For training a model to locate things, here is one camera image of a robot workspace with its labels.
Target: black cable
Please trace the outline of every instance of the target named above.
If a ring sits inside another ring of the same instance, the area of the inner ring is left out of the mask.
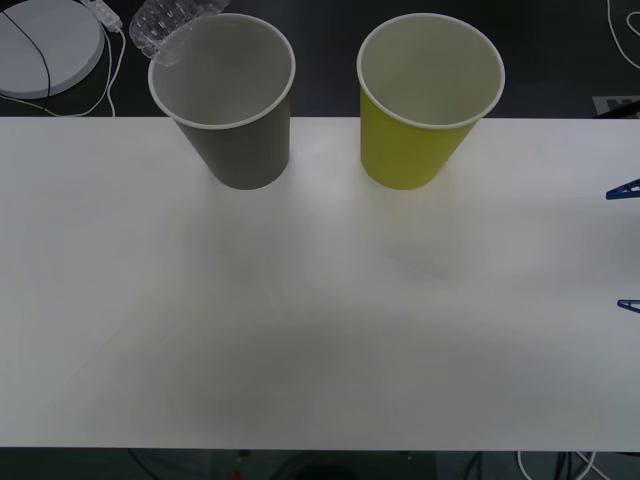
[[[38,48],[38,46],[36,45],[36,42],[34,42],[31,37],[29,35],[27,35],[27,32],[25,32],[24,30],[22,30],[22,28],[20,28],[20,25],[18,25],[16,22],[13,21],[13,18],[11,18],[9,15],[7,15],[7,12],[3,11],[2,14],[7,17],[7,19],[13,23],[15,25],[15,27],[20,30],[22,32],[22,34],[27,37],[27,39],[31,42],[31,44],[36,48],[36,50],[38,51],[38,53],[40,54],[40,57],[42,57],[42,63],[44,63],[44,68],[47,71],[47,96],[44,99],[45,105],[48,103],[49,100],[49,96],[51,95],[51,73],[49,72],[49,65],[47,64],[47,60],[44,58],[44,54],[42,53],[42,50],[40,50]],[[45,112],[46,106],[41,107],[42,108],[42,113]]]
[[[558,457],[556,458],[556,473],[553,476],[553,480],[561,480],[560,476],[564,470],[566,457],[567,454],[565,452],[558,452]]]
[[[569,452],[567,455],[567,477],[566,480],[573,478],[573,452]]]
[[[308,463],[315,459],[316,456],[313,453],[309,452],[300,453],[294,457],[291,457],[289,460],[280,465],[280,467],[274,472],[274,474],[269,477],[269,480],[284,480],[288,478],[292,473],[294,473],[291,471],[294,469],[293,465],[299,463],[300,465],[296,465],[296,467],[297,469],[300,469],[301,467],[306,466]]]
[[[482,478],[482,452],[476,452],[473,457],[471,457],[471,460],[469,460],[469,463],[467,463],[467,466],[462,473],[462,480],[469,479],[471,472],[476,465],[478,466],[478,468],[476,469],[478,479],[480,479]]]
[[[142,463],[142,461],[138,458],[138,456],[135,453],[133,453],[132,449],[127,448],[127,453],[129,454],[131,459],[136,463],[136,465],[138,465],[140,469],[144,471],[144,473],[149,475],[149,477],[153,478],[153,480],[162,480],[159,476],[153,473],[144,463]]]

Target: cup rim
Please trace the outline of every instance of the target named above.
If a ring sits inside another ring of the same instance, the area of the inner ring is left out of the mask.
[[[151,63],[149,64],[149,70],[148,70],[148,73],[147,73],[147,82],[149,83],[149,91],[151,92],[151,96],[153,97],[153,100],[156,102],[156,105],[158,105],[160,110],[162,110],[164,113],[166,113],[170,118],[172,118],[176,122],[181,123],[182,125],[186,125],[188,127],[199,128],[201,130],[229,130],[231,128],[242,127],[243,125],[248,125],[249,123],[253,123],[256,120],[260,120],[262,117],[268,115],[273,110],[275,110],[276,107],[282,103],[284,98],[287,96],[287,94],[291,90],[291,85],[293,85],[293,79],[294,79],[294,77],[296,75],[296,57],[295,57],[295,54],[293,53],[293,48],[291,47],[291,44],[289,43],[289,40],[287,40],[287,37],[285,37],[282,34],[282,32],[280,30],[278,30],[276,27],[271,25],[269,22],[265,22],[264,20],[262,20],[260,18],[252,17],[251,15],[243,15],[241,13],[221,13],[221,14],[219,14],[217,16],[242,17],[245,20],[249,20],[251,22],[259,23],[259,24],[264,25],[265,27],[269,28],[272,32],[274,32],[282,40],[282,42],[284,43],[285,47],[287,48],[287,51],[289,52],[289,57],[291,59],[291,73],[289,75],[289,80],[287,81],[287,84],[285,85],[284,89],[282,90],[282,93],[280,94],[280,96],[271,105],[269,105],[267,108],[265,108],[261,112],[258,112],[257,114],[253,115],[252,117],[246,118],[244,120],[240,120],[238,122],[219,124],[219,125],[210,125],[210,124],[206,124],[206,123],[197,123],[197,122],[192,122],[191,120],[186,120],[186,119],[176,115],[175,113],[173,113],[171,110],[169,110],[164,105],[162,100],[160,100],[160,98],[158,97],[158,94],[156,93],[155,86],[153,85],[153,71],[154,71],[154,68],[156,66],[156,61],[155,60],[151,60]]]
[[[382,105],[373,96],[373,94],[369,91],[369,88],[367,87],[367,84],[365,83],[364,77],[363,77],[363,74],[362,74],[362,56],[363,56],[365,48],[367,47],[367,45],[369,44],[371,39],[375,35],[377,35],[380,30],[382,30],[383,28],[388,27],[391,24],[394,24],[396,22],[399,22],[399,21],[402,21],[402,20],[405,20],[405,19],[411,18],[411,17],[413,17],[413,18],[415,18],[415,17],[438,18],[440,20],[445,20],[445,21],[449,21],[449,22],[452,22],[452,23],[457,23],[458,25],[461,25],[462,27],[466,28],[467,30],[470,30],[472,33],[474,33],[475,35],[480,37],[480,39],[489,47],[489,49],[493,53],[495,59],[498,62],[498,65],[500,67],[500,85],[498,87],[498,91],[496,92],[496,96],[494,97],[493,101],[484,110],[482,110],[480,113],[478,113],[477,115],[474,115],[471,118],[468,118],[466,120],[463,120],[463,121],[457,122],[457,123],[450,123],[450,124],[420,123],[420,122],[416,122],[416,121],[413,121],[413,120],[409,120],[408,118],[404,118],[404,117],[398,115],[397,113],[392,112],[387,107]],[[474,26],[469,25],[467,22],[463,22],[462,20],[458,20],[457,18],[450,17],[448,15],[440,15],[438,13],[410,13],[408,15],[401,15],[399,17],[392,18],[391,20],[387,20],[386,22],[378,25],[369,35],[367,35],[367,38],[365,38],[364,42],[362,42],[362,45],[360,46],[360,51],[358,52],[358,60],[357,60],[356,66],[357,66],[357,70],[358,70],[358,80],[360,81],[360,87],[362,88],[364,93],[367,95],[369,100],[371,100],[376,107],[378,107],[380,110],[382,110],[384,113],[386,113],[390,117],[395,118],[399,122],[402,122],[402,123],[404,123],[406,125],[411,125],[411,126],[417,127],[417,128],[423,128],[423,129],[429,129],[429,130],[451,130],[451,129],[454,129],[454,128],[465,127],[467,125],[473,124],[473,123],[477,122],[478,120],[480,120],[481,118],[483,118],[484,116],[486,116],[493,109],[493,107],[496,106],[496,104],[500,100],[500,97],[502,96],[502,92],[504,91],[504,83],[505,83],[504,63],[502,61],[502,58],[500,57],[500,53],[498,52],[498,49],[491,42],[491,40],[489,40],[484,33],[482,33],[480,30],[478,30]]]

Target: gray paper cup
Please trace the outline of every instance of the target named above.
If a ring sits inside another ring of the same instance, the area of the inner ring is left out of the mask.
[[[273,182],[289,161],[287,96],[296,69],[284,35],[247,15],[207,15],[171,48],[177,63],[149,66],[160,109],[222,183],[249,190]]]

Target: paper cup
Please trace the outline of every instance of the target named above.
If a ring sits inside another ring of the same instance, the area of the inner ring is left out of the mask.
[[[273,182],[289,160],[291,45],[276,28],[238,14],[207,15],[180,32],[177,63],[151,62],[149,89],[224,184]]]
[[[504,89],[494,45],[444,15],[383,23],[362,44],[357,68],[360,158],[373,179],[396,189],[429,182]]]

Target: yellow paper cup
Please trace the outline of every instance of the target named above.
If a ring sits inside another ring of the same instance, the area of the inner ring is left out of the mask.
[[[480,31],[416,13],[383,23],[358,54],[360,158],[390,188],[429,182],[498,103],[504,65]]]

